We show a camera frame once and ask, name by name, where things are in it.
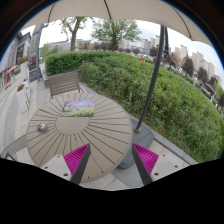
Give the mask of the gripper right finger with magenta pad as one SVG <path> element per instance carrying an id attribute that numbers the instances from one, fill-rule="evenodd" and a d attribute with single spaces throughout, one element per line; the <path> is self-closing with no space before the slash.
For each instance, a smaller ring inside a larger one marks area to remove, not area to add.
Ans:
<path id="1" fill-rule="evenodd" d="M 169 155 L 158 155 L 135 143 L 132 144 L 132 155 L 143 185 L 148 185 L 181 169 L 180 164 Z"/>

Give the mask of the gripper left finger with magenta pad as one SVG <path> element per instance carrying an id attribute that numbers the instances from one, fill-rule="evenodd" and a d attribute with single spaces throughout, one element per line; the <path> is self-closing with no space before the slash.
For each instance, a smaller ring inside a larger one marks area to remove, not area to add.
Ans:
<path id="1" fill-rule="evenodd" d="M 79 185 L 90 155 L 90 144 L 86 144 L 64 156 L 55 155 L 42 169 Z"/>

